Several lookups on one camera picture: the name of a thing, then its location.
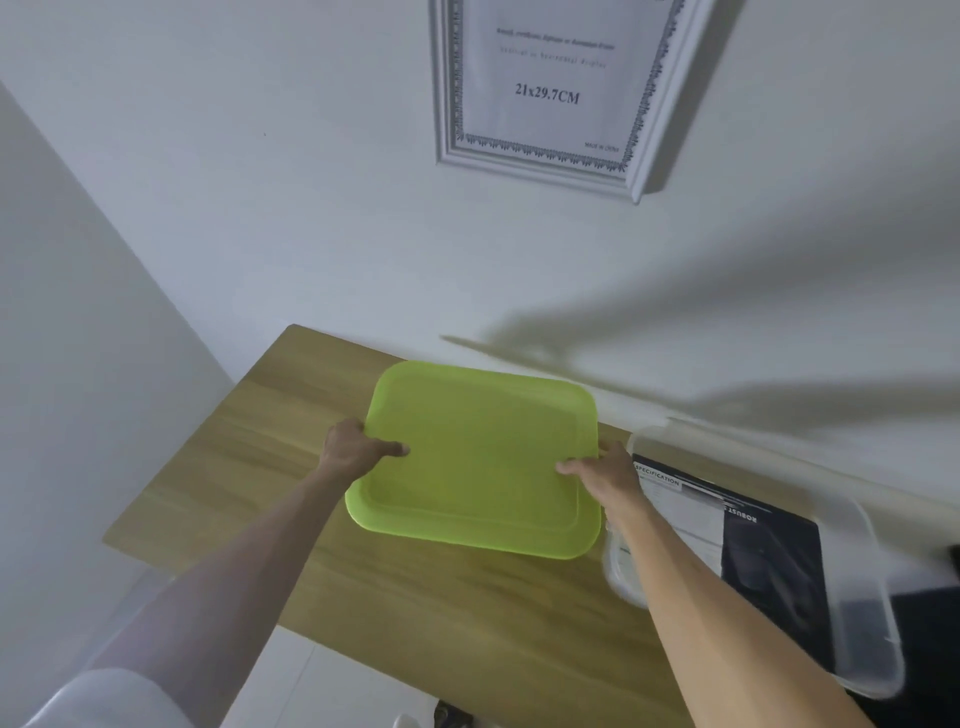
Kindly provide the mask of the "person's right hand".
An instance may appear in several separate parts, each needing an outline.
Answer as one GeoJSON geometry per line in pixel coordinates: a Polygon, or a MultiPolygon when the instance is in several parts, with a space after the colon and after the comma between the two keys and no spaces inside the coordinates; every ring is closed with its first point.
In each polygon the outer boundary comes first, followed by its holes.
{"type": "Polygon", "coordinates": [[[626,526],[642,514],[654,511],[642,491],[641,482],[632,456],[619,441],[601,442],[596,457],[604,461],[605,488],[585,488],[603,508],[606,518],[617,528],[626,526]]]}

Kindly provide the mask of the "person's left forearm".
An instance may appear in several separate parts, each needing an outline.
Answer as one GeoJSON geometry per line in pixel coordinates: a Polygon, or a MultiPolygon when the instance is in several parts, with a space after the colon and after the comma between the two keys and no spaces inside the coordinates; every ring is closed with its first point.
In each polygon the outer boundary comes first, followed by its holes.
{"type": "Polygon", "coordinates": [[[280,504],[177,577],[92,661],[144,677],[195,728],[219,728],[357,474],[317,467],[280,504]]]}

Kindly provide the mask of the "wooden table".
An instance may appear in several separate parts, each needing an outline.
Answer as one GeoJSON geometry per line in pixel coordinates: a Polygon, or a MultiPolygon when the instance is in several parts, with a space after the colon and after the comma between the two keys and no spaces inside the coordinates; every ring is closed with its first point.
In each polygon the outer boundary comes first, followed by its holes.
{"type": "MultiPolygon", "coordinates": [[[[103,541],[184,572],[288,494],[397,362],[288,326],[103,541]]],[[[614,594],[600,554],[555,561],[385,536],[339,504],[280,624],[506,728],[687,728],[686,698],[730,708],[706,725],[789,725],[782,706],[760,711],[753,688],[732,687],[727,663],[682,694],[650,614],[614,594]]]]}

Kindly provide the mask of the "clear plastic storage box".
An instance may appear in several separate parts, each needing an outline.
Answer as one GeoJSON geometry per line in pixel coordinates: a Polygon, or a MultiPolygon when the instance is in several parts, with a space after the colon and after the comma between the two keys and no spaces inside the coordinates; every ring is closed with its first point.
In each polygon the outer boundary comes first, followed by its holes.
{"type": "Polygon", "coordinates": [[[711,573],[849,692],[902,691],[882,552],[859,504],[694,453],[663,428],[630,434],[626,449],[645,499],[711,573]]]}

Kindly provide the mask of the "white picture frame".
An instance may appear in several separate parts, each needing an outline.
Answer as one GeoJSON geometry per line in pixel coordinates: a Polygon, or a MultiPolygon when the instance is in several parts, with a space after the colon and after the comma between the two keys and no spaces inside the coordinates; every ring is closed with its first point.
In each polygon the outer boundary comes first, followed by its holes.
{"type": "Polygon", "coordinates": [[[438,164],[637,205],[718,0],[429,0],[438,164]]]}

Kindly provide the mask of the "person's right forearm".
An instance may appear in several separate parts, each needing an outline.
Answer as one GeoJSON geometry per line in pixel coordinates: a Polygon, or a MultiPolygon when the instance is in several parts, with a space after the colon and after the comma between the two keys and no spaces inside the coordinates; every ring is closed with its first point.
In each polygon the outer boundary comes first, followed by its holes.
{"type": "Polygon", "coordinates": [[[606,515],[625,537],[696,728],[874,728],[786,634],[724,583],[639,493],[606,515]]]}

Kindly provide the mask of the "person's left hand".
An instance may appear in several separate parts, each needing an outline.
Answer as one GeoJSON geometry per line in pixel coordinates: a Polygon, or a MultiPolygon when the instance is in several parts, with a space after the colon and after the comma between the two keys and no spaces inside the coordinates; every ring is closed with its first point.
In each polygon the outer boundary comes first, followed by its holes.
{"type": "Polygon", "coordinates": [[[378,463],[364,463],[360,447],[372,438],[365,433],[364,423],[358,418],[344,419],[328,431],[318,458],[317,472],[323,480],[340,483],[344,488],[370,473],[378,463]]]}

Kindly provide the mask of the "black and white paper label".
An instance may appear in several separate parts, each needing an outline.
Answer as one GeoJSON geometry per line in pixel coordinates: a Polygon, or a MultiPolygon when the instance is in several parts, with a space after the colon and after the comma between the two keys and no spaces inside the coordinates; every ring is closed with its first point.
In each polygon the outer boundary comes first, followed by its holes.
{"type": "Polygon", "coordinates": [[[706,566],[828,672],[834,637],[817,524],[638,453],[646,499],[706,566]]]}

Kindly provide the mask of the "white shirt sleeve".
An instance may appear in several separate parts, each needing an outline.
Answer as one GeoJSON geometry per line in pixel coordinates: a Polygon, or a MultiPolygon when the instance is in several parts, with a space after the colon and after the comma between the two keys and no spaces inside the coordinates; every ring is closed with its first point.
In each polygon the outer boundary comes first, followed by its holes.
{"type": "Polygon", "coordinates": [[[78,674],[22,728],[196,728],[155,682],[121,668],[78,674]]]}

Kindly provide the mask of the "green plastic lid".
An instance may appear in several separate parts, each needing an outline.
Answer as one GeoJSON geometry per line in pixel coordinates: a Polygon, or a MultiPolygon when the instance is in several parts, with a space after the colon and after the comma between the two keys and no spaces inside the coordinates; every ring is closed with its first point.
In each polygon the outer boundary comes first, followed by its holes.
{"type": "Polygon", "coordinates": [[[558,462],[598,455],[593,395],[552,378],[403,361],[378,379],[366,434],[410,452],[345,494],[361,528],[498,552],[587,554],[601,509],[558,462]]]}

